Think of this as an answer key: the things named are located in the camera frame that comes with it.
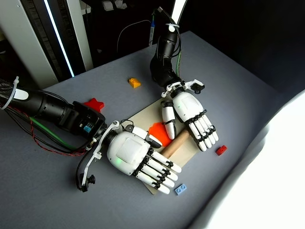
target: cutting board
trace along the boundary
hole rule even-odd
[[[129,120],[134,122],[135,126],[138,126],[144,130],[149,130],[149,128],[154,123],[162,122],[162,108],[161,108],[161,101],[166,100],[164,98],[157,100],[153,104],[149,105],[148,107],[144,108],[131,118]],[[183,130],[184,124],[180,123],[178,119],[176,119],[176,129],[177,129],[177,135]],[[161,147],[159,149],[155,149],[157,152],[161,152],[164,149],[164,147]],[[199,152],[199,149],[196,145],[196,143],[193,141],[192,137],[189,136],[189,138],[183,143],[183,145],[169,158],[171,161],[179,165],[180,167],[183,167],[191,158]],[[153,187],[144,184],[148,190],[153,194],[157,194],[159,191],[154,189]]]

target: red star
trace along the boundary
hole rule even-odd
[[[92,98],[89,102],[86,102],[84,104],[96,110],[97,112],[101,112],[102,108],[105,106],[103,102],[99,102],[95,98]]]

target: white robotic hand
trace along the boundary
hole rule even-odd
[[[135,176],[151,187],[169,194],[168,187],[174,187],[174,182],[181,168],[171,160],[165,158],[153,147],[161,147],[161,142],[154,136],[148,135],[143,129],[127,125],[121,133],[118,129],[118,121],[114,121],[100,139],[98,147],[88,162],[82,178],[82,187],[88,189],[88,167],[93,159],[100,159],[99,153],[102,143],[109,145],[107,157],[110,163],[128,176]]]
[[[204,88],[202,82],[194,80],[191,82],[176,82],[166,88],[162,97],[171,93],[173,100],[165,100],[162,105],[162,117],[167,135],[170,139],[176,137],[174,110],[192,134],[194,141],[201,151],[206,151],[219,140],[215,126],[206,116],[206,110],[201,103],[186,89],[199,93]]]

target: rolling pin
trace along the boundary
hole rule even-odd
[[[177,149],[180,148],[180,146],[182,146],[189,135],[190,134],[187,129],[183,129],[180,134],[164,150],[162,150],[161,154],[164,157],[169,158],[174,152],[177,151]]]

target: gray table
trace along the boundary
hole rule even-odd
[[[182,34],[182,48],[181,77],[205,83],[197,98],[220,137],[217,145],[196,154],[183,167],[177,182],[187,185],[183,195],[153,196],[139,180],[116,170],[106,157],[92,164],[89,174],[95,175],[96,184],[82,193],[74,183],[80,158],[40,149],[0,112],[1,228],[186,227],[263,126],[265,111],[277,93],[191,32]],[[69,102],[92,97],[104,101],[102,113],[107,123],[128,118],[160,98],[162,88],[152,81],[149,70],[154,52],[155,46],[146,48],[48,90]],[[130,77],[138,78],[142,86],[130,87]],[[80,144],[79,139],[60,134]],[[214,151],[221,145],[228,150],[217,156]]]

